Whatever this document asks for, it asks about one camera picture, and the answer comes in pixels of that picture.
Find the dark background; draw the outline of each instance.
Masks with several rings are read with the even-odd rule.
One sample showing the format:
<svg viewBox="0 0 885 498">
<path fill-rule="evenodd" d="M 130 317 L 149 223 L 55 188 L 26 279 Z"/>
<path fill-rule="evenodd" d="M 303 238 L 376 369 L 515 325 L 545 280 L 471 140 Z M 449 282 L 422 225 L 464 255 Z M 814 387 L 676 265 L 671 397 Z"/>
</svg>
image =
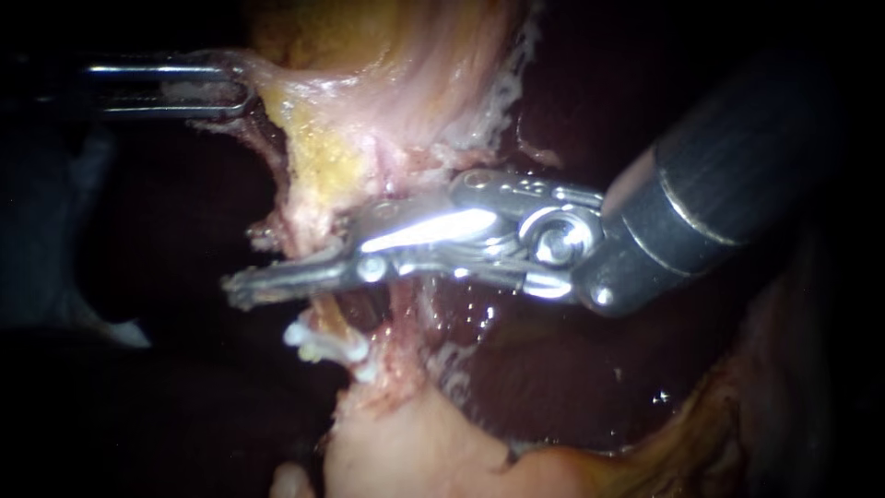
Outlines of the dark background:
<svg viewBox="0 0 885 498">
<path fill-rule="evenodd" d="M 885 414 L 875 346 L 881 325 L 872 312 L 878 269 L 862 263 L 873 261 L 873 249 L 855 226 L 876 227 L 866 201 L 876 142 L 860 125 L 879 94 L 866 77 L 871 48 L 856 36 L 863 14 L 823 2 L 559 4 L 569 12 L 561 29 L 576 37 L 563 58 L 570 64 L 580 65 L 587 47 L 604 47 L 612 60 L 656 40 L 678 49 L 666 91 L 616 81 L 634 98 L 627 108 L 606 109 L 610 143 L 601 160 L 610 176 L 754 49 L 804 36 L 831 57 L 855 120 L 846 169 L 822 201 L 832 207 L 825 226 L 839 263 L 828 348 L 835 465 L 824 494 L 875 483 Z M 244 40 L 240 8 L 227 0 L 5 8 L 3 46 L 28 51 L 188 51 Z M 16 126 L 6 121 L 3 130 Z M 86 130 L 59 131 L 73 150 Z M 279 347 L 297 306 L 240 314 L 217 288 L 218 275 L 265 262 L 242 237 L 270 209 L 272 184 L 255 173 L 260 161 L 230 138 L 199 136 L 180 123 L 113 124 L 112 131 L 119 157 L 85 233 L 79 275 L 100 312 L 142 317 L 157 348 L 107 351 L 48 330 L 5 335 L 0 420 L 4 474 L 13 479 L 0 485 L 17 482 L 38 495 L 259 496 L 283 458 L 315 470 L 313 444 L 327 427 L 341 372 L 304 367 Z"/>
</svg>

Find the wet tissue surface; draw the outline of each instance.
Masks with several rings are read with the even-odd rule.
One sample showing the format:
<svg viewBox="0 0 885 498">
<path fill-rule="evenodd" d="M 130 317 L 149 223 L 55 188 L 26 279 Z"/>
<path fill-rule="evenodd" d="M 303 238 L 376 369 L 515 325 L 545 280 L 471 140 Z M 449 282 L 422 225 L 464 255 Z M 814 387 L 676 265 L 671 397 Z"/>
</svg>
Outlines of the wet tissue surface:
<svg viewBox="0 0 885 498">
<path fill-rule="evenodd" d="M 503 155 L 519 171 L 604 188 L 758 42 L 743 37 L 735 45 L 728 41 L 734 31 L 726 30 L 699 48 L 695 37 L 710 33 L 687 30 L 681 8 L 551 8 Z M 118 46 L 237 45 L 242 40 L 227 38 L 237 32 L 236 7 L 230 11 L 218 14 L 227 20 L 212 22 L 194 15 L 203 27 L 193 38 L 173 39 L 181 43 L 174 47 L 151 40 L 156 26 L 135 28 L 128 39 L 115 31 Z M 107 42 L 81 36 L 96 36 L 85 46 Z M 28 451 L 20 461 L 42 468 L 83 460 L 62 470 L 65 489 L 135 496 L 266 495 L 273 467 L 286 459 L 318 472 L 313 448 L 346 376 L 331 365 L 298 362 L 282 348 L 280 331 L 303 303 L 241 314 L 218 289 L 218 276 L 270 259 L 253 253 L 242 236 L 272 207 L 273 183 L 261 160 L 231 138 L 181 124 L 111 130 L 117 155 L 84 234 L 78 277 L 102 316 L 138 317 L 155 349 L 107 351 L 68 341 L 36 349 L 29 338 L 6 336 L 6 378 L 33 379 L 7 389 L 19 400 L 15 423 L 37 427 L 21 436 Z M 75 143 L 83 134 L 64 131 Z M 569 167 L 539 166 L 516 150 L 517 138 L 555 149 Z M 728 348 L 747 299 L 776 270 L 789 238 L 774 236 L 765 251 L 615 322 L 438 282 L 451 290 L 432 304 L 440 309 L 433 320 L 441 335 L 431 343 L 444 334 L 460 347 L 478 346 L 458 364 L 468 385 L 463 376 L 444 375 L 443 391 L 505 440 L 601 451 L 633 444 L 667 420 Z M 382 291 L 337 298 L 362 329 L 388 313 Z M 32 433 L 52 443 L 29 445 Z"/>
</svg>

